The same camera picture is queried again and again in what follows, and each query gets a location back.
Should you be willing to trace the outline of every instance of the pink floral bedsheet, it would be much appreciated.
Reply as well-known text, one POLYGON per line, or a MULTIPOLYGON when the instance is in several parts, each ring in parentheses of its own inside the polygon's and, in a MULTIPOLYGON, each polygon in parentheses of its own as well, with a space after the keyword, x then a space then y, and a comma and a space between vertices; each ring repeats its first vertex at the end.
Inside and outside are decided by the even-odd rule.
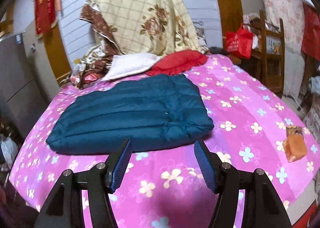
MULTIPOLYGON (((289 124, 300 119, 272 92, 222 55, 210 55, 206 64, 185 75, 199 87, 215 127, 205 140, 210 151, 237 169, 260 167, 288 207, 303 192, 320 165, 318 143, 304 128, 308 154, 288 163, 282 146, 289 124)), ((145 74, 127 77, 140 80, 145 74)), ((85 90, 63 88, 28 135, 10 175, 11 183, 38 211, 65 169, 90 169, 107 156, 65 156, 46 144, 54 124, 78 96, 107 91, 120 81, 98 82, 85 90)), ((121 187, 110 195, 119 228, 206 228, 217 197, 200 172, 193 145, 171 150, 134 153, 121 187)), ((83 192, 86 227, 92 227, 87 192, 83 192)), ((241 226, 244 191, 239 193, 235 227, 241 226)))

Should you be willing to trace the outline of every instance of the blue gripper pad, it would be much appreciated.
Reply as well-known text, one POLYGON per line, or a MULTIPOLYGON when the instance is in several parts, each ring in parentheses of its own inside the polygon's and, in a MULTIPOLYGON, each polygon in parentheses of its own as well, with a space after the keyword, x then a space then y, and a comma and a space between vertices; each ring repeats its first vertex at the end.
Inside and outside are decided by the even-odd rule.
POLYGON ((210 151, 205 146, 204 142, 202 142, 201 145, 199 141, 196 141, 194 152, 207 187, 211 189, 212 192, 215 192, 217 188, 215 182, 215 172, 208 159, 210 156, 210 151))
POLYGON ((115 192, 116 189, 118 189, 121 185, 131 154, 132 154, 132 143, 129 140, 125 148, 123 149, 117 164, 115 165, 112 171, 112 183, 110 188, 113 192, 115 192))

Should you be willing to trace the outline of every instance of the metal screw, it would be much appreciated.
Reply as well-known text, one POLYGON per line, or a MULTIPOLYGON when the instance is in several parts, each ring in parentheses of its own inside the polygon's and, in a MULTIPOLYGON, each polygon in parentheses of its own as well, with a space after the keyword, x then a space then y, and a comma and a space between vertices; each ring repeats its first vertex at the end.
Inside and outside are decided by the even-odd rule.
POLYGON ((261 169, 261 168, 257 168, 257 173, 258 173, 259 175, 263 175, 263 174, 264 174, 264 170, 261 169))
POLYGON ((229 169, 229 168, 231 168, 231 165, 229 163, 227 163, 227 162, 224 162, 224 163, 222 163, 222 167, 224 169, 229 169))
POLYGON ((71 174, 71 170, 70 169, 67 169, 67 170, 63 171, 63 175, 64 176, 68 176, 70 174, 71 174))
POLYGON ((106 166, 106 164, 99 163, 99 164, 97 164, 97 169, 103 169, 103 168, 105 168, 105 166, 106 166))

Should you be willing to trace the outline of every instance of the beige plaid blanket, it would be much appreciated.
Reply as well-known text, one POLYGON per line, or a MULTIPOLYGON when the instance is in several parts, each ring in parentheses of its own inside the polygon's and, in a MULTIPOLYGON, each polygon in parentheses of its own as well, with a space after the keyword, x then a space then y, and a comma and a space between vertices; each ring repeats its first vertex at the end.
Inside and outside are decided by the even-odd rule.
POLYGON ((87 0, 80 18, 121 53, 201 51, 182 0, 87 0))

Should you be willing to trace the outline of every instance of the white pillow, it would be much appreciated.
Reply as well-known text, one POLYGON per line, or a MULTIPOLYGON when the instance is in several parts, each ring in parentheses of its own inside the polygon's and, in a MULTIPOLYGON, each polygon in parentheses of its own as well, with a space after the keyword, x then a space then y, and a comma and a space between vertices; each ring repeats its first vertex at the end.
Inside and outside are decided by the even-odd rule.
POLYGON ((161 57, 150 53, 114 55, 109 72, 101 81, 109 81, 149 70, 161 57))

